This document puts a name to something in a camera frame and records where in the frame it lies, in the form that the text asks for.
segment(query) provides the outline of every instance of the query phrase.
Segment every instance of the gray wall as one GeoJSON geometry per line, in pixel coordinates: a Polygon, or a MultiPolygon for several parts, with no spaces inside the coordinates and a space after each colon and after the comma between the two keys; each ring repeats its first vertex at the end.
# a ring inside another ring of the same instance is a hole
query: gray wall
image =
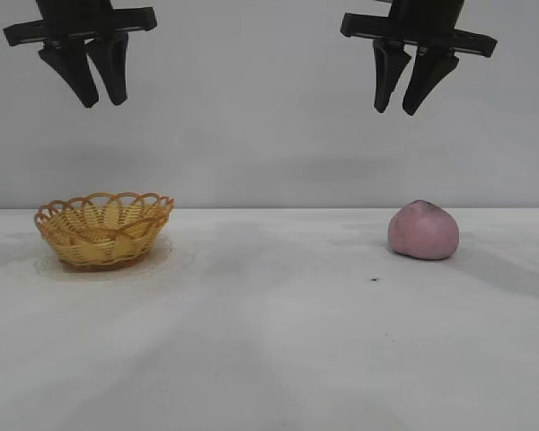
{"type": "Polygon", "coordinates": [[[461,55],[409,118],[408,79],[376,114],[371,42],[340,35],[344,12],[388,4],[114,0],[160,25],[130,40],[129,101],[85,110],[38,45],[4,40],[33,0],[0,0],[0,207],[99,189],[181,207],[539,206],[539,0],[465,4],[459,27],[499,48],[461,55]]]}

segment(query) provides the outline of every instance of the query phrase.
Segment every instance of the white tabletop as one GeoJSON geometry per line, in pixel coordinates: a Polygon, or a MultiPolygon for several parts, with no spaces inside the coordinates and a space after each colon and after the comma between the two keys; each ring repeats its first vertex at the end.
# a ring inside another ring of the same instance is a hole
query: white tabletop
{"type": "Polygon", "coordinates": [[[150,258],[68,272],[0,211],[0,431],[539,431],[539,210],[178,210],[150,258]]]}

